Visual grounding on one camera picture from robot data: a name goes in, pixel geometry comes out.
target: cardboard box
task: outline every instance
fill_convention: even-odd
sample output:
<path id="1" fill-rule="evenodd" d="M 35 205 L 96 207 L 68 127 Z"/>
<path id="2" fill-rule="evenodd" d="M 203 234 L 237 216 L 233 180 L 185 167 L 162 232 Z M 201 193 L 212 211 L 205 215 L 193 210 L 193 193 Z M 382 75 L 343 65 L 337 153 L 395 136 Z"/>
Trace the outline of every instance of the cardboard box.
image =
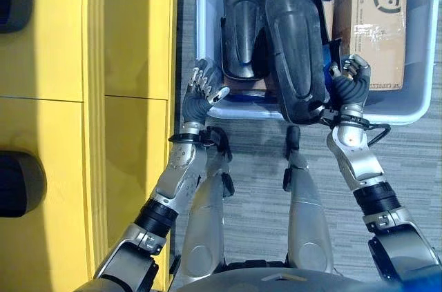
<path id="1" fill-rule="evenodd" d="M 334 0 L 323 1 L 325 23 L 329 37 L 332 37 Z M 231 94 L 275 95 L 275 83 L 271 75 L 257 81 L 236 81 L 224 76 L 225 86 L 230 87 Z"/>
<path id="2" fill-rule="evenodd" d="M 405 63 L 407 0 L 336 0 L 333 38 L 343 54 L 357 53 L 372 67 L 370 90 L 400 90 Z"/>

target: plastic storage bin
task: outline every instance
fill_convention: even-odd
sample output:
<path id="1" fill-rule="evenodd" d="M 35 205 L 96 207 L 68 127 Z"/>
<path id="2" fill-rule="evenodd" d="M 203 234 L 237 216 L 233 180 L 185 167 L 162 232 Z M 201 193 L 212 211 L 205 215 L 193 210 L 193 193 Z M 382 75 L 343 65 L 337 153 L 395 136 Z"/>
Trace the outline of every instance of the plastic storage bin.
<path id="1" fill-rule="evenodd" d="M 405 75 L 402 90 L 370 92 L 365 117 L 373 123 L 409 124 L 430 105 L 439 0 L 407 0 Z M 223 0 L 197 0 L 197 57 L 219 64 Z M 282 119 L 276 104 L 225 99 L 210 113 L 234 119 Z"/>

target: yellow cabinet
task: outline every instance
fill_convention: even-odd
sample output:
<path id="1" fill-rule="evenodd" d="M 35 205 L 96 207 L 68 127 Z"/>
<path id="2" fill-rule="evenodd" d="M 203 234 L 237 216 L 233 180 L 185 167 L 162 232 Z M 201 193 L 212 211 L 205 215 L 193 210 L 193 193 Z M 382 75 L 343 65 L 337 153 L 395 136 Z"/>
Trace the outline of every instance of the yellow cabinet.
<path id="1" fill-rule="evenodd" d="M 176 0 L 104 2 L 106 94 L 167 100 Z"/>
<path id="2" fill-rule="evenodd" d="M 2 291 L 69 291 L 88 279 L 82 115 L 78 102 L 0 98 L 0 148 L 38 157 L 48 183 L 34 211 L 0 218 Z"/>
<path id="3" fill-rule="evenodd" d="M 168 118 L 164 100 L 106 97 L 105 103 L 108 244 L 113 245 L 164 170 Z M 167 290 L 169 243 L 155 261 L 161 265 L 154 288 Z"/>
<path id="4" fill-rule="evenodd" d="M 176 0 L 34 0 L 0 35 L 0 150 L 41 160 L 47 191 L 0 218 L 0 290 L 91 279 L 163 171 L 173 132 Z M 166 290 L 169 244 L 155 258 Z"/>
<path id="5" fill-rule="evenodd" d="M 81 1 L 34 0 L 26 28 L 0 35 L 1 96 L 83 100 Z"/>

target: black cable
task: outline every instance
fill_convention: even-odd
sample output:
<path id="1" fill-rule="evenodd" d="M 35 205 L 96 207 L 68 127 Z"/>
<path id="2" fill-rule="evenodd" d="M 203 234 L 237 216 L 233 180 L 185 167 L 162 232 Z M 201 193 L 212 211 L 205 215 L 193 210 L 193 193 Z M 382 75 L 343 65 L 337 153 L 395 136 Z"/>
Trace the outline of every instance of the black cable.
<path id="1" fill-rule="evenodd" d="M 383 128 L 384 131 L 379 133 L 377 136 L 375 136 L 372 140 L 369 141 L 368 146 L 374 145 L 376 142 L 384 138 L 390 131 L 392 130 L 392 127 L 389 124 L 370 124 L 370 128 L 368 130 L 376 130 L 379 128 Z"/>

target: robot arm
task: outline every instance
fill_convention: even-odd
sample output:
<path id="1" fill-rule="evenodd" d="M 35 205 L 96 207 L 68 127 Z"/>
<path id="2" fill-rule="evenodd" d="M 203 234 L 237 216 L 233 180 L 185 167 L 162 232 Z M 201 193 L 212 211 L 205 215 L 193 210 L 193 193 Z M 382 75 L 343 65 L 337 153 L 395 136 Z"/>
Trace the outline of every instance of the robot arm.
<path id="1" fill-rule="evenodd" d="M 150 291 L 158 272 L 152 255 L 160 254 L 167 233 L 196 191 L 206 166 L 205 147 L 215 144 L 219 151 L 228 152 L 215 128 L 204 130 L 209 109 L 229 93 L 228 88 L 221 86 L 220 70 L 210 61 L 197 62 L 184 97 L 184 125 L 180 134 L 170 138 L 173 148 L 166 170 L 140 214 L 100 264 L 93 280 L 75 292 Z"/>
<path id="2" fill-rule="evenodd" d="M 358 55 L 350 55 L 343 68 L 354 80 L 343 76 L 336 65 L 331 67 L 340 110 L 333 118 L 327 145 L 364 213 L 368 231 L 375 234 L 368 244 L 378 271 L 386 280 L 404 281 L 420 270 L 441 270 L 434 249 L 401 206 L 369 148 L 365 132 L 369 122 L 363 119 L 369 65 Z"/>

